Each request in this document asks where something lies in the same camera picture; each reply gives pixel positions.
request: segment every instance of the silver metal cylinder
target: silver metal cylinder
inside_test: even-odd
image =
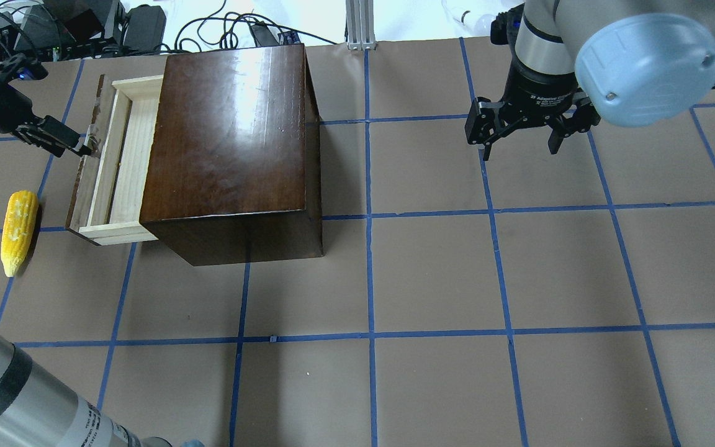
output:
[[[140,441],[0,336],[0,447],[171,447]]]
[[[515,54],[520,62],[523,62],[528,68],[546,75],[573,73],[575,62],[573,57],[567,53],[564,43],[556,42],[556,40],[542,36],[541,33],[532,31],[527,22],[528,20],[525,19],[520,22],[515,42]]]

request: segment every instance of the wooden cabinet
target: wooden cabinet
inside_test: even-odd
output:
[[[158,238],[196,266],[323,254],[303,45],[174,55],[164,76],[103,80],[99,96],[68,230]]]

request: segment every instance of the yellow corn cob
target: yellow corn cob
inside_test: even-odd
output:
[[[15,275],[26,259],[37,218],[37,196],[32,191],[14,192],[7,202],[7,215],[2,229],[2,265],[5,275]]]

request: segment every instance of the wooden drawer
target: wooden drawer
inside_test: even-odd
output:
[[[303,45],[170,56],[108,82],[66,227],[192,265],[321,256],[318,109]]]

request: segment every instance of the label on robot arm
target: label on robot arm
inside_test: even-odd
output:
[[[114,445],[142,447],[136,436],[112,422],[112,419],[81,396],[77,397],[79,405],[76,407],[76,416],[56,447],[109,447],[111,441],[119,441]]]

